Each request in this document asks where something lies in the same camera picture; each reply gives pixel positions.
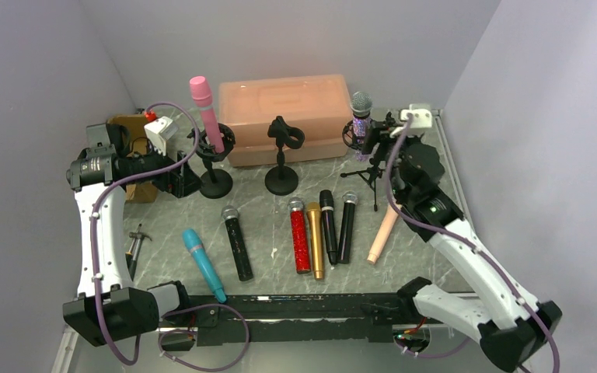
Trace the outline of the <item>peach beige microphone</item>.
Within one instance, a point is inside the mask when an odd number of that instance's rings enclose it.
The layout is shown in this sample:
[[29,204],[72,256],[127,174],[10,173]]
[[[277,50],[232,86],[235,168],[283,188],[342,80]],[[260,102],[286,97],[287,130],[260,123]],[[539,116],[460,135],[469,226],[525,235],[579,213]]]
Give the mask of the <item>peach beige microphone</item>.
[[398,214],[396,211],[391,205],[388,205],[382,223],[379,226],[379,230],[377,231],[371,248],[368,251],[368,256],[366,259],[368,263],[372,265],[376,264],[379,257],[382,255],[397,218]]

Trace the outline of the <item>black tripod shock mount stand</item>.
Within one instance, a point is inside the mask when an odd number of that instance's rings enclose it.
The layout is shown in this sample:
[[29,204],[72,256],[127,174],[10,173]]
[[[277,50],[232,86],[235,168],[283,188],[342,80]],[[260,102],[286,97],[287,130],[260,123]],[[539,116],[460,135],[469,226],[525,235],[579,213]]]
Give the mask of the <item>black tripod shock mount stand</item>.
[[379,210],[378,205],[378,194],[377,194],[377,179],[382,177],[384,169],[380,167],[381,162],[385,162],[389,156],[391,146],[395,140],[390,137],[390,131],[392,127],[397,125],[397,120],[393,116],[392,111],[388,111],[383,121],[371,120],[371,128],[367,131],[367,137],[364,141],[360,141],[360,138],[354,134],[354,124],[350,120],[344,125],[341,137],[343,143],[355,152],[362,152],[363,148],[367,143],[371,143],[369,153],[370,158],[367,158],[369,166],[365,169],[341,173],[340,177],[346,178],[348,176],[360,176],[365,183],[373,191],[373,210],[377,212]]

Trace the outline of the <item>brown cardboard box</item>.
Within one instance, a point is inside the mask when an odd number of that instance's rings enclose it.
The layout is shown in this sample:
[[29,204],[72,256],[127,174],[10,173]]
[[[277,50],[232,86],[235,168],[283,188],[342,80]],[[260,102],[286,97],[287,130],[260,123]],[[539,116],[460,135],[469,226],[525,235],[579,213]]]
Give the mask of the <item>brown cardboard box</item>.
[[[117,124],[129,131],[129,155],[145,155],[148,153],[148,142],[144,126],[148,118],[143,113],[116,115],[108,124]],[[129,204],[150,204],[157,199],[159,190],[151,183],[129,184],[125,187],[126,202]]]

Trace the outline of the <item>black glitter microphone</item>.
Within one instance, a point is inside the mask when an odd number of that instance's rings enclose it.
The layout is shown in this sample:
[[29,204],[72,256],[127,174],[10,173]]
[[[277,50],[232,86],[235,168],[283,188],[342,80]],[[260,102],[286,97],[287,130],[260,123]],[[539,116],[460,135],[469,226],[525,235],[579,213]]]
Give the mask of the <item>black glitter microphone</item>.
[[239,222],[239,212],[232,205],[226,205],[222,209],[222,218],[225,223],[238,278],[242,282],[250,281],[254,275]]

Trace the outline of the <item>blue plastic microphone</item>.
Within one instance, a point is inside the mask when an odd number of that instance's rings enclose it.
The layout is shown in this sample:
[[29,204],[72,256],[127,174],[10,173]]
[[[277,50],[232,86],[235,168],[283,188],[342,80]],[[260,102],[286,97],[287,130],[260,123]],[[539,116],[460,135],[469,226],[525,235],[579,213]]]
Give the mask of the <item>blue plastic microphone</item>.
[[227,295],[225,294],[224,286],[207,255],[201,238],[191,228],[182,233],[182,238],[187,251],[194,259],[209,290],[218,303],[225,304],[227,302]]

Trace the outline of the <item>black silver-head microphone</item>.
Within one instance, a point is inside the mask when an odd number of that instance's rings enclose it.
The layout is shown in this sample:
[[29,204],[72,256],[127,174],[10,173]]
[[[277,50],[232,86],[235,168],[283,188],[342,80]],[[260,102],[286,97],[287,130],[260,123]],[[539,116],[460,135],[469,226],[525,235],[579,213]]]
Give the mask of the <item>black silver-head microphone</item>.
[[353,191],[343,195],[342,220],[340,224],[340,237],[338,242],[337,262],[342,264],[350,263],[351,247],[353,240],[355,208],[358,203],[358,196]]

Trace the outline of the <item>purple glitter microphone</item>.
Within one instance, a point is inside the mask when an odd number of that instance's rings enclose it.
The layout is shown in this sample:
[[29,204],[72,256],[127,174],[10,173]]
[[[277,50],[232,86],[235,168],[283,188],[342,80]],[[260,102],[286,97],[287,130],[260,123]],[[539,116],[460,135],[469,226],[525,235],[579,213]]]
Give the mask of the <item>purple glitter microphone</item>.
[[355,156],[359,162],[363,162],[368,158],[367,155],[362,153],[362,144],[371,123],[372,105],[372,98],[366,92],[358,91],[351,97],[351,110],[353,113],[352,129],[354,143],[358,146]]

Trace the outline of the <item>pink microphone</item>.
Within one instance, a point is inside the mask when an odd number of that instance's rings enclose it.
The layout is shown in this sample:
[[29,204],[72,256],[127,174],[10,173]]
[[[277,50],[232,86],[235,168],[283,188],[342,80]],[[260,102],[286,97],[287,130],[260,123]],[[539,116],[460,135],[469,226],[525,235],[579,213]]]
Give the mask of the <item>pink microphone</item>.
[[213,108],[213,96],[208,80],[204,76],[194,76],[189,80],[191,97],[200,111],[208,142],[217,154],[223,153],[225,146]]

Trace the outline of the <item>slim black microphone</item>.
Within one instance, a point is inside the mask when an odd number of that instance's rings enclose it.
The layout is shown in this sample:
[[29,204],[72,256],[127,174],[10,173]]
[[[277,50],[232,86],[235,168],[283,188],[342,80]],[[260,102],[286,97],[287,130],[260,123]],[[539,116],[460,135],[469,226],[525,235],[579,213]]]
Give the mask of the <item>slim black microphone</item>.
[[334,200],[330,190],[319,192],[319,205],[321,210],[321,224],[326,254],[330,265],[337,265],[337,237],[334,218]]

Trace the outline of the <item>black clip round-base stand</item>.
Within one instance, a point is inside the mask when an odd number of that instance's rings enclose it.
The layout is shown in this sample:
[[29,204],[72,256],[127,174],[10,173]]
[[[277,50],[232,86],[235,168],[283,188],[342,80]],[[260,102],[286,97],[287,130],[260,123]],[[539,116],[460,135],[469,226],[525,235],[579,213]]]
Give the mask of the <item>black clip round-base stand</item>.
[[305,141],[305,135],[300,128],[289,126],[282,116],[276,116],[268,128],[267,136],[275,139],[278,152],[277,165],[265,176],[265,187],[274,195],[289,195],[298,187],[299,177],[294,169],[285,165],[284,149],[300,149]]

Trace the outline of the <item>gold microphone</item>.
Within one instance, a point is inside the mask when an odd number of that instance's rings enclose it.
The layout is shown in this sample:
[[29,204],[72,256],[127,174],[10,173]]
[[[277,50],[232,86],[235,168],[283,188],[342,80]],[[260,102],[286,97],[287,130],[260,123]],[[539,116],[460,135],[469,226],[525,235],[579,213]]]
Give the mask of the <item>gold microphone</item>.
[[316,280],[325,278],[323,258],[323,238],[321,230],[321,210],[317,202],[309,202],[305,207],[309,223],[312,271]]

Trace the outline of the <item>red glitter microphone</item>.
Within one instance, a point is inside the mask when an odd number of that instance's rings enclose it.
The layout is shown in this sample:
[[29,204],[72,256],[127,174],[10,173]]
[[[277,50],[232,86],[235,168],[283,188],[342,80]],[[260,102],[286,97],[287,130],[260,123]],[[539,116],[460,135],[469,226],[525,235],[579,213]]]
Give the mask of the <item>red glitter microphone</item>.
[[302,200],[298,197],[292,197],[288,202],[288,210],[292,228],[295,270],[298,274],[307,274],[311,271],[311,263]]

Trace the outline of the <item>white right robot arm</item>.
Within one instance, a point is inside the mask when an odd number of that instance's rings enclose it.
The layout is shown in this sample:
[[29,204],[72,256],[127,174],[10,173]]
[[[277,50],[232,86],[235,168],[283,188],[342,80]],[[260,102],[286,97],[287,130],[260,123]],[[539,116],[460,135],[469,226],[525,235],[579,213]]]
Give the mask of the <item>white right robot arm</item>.
[[463,211],[439,186],[445,169],[435,148],[408,134],[410,124],[372,122],[360,149],[380,155],[389,206],[419,237],[441,253],[473,289],[464,299],[417,277],[398,296],[412,313],[436,319],[479,344],[497,368],[513,372],[544,345],[561,368],[553,332],[562,317],[559,306],[541,302],[500,265],[481,242]]

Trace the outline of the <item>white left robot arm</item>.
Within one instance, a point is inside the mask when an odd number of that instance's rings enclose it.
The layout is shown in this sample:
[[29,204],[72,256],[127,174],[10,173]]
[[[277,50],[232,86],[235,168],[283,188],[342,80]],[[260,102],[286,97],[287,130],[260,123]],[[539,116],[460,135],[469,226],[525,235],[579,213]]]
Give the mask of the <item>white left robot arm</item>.
[[130,133],[118,124],[86,128],[89,141],[66,172],[78,206],[82,269],[75,300],[62,306],[64,321],[94,347],[151,332],[168,312],[189,305],[186,288],[170,281],[136,288],[124,250],[124,205],[129,184],[150,182],[176,198],[202,186],[187,164],[150,151],[132,155]]

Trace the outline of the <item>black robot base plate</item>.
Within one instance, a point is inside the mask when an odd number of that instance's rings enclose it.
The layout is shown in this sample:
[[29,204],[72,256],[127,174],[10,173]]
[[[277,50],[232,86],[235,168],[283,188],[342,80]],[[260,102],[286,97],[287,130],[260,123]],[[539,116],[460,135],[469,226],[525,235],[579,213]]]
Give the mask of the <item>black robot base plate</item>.
[[191,295],[184,315],[163,329],[189,329],[199,347],[225,343],[365,340],[391,343],[395,335],[438,325],[411,311],[392,292],[307,295],[230,295],[224,308],[210,295]]

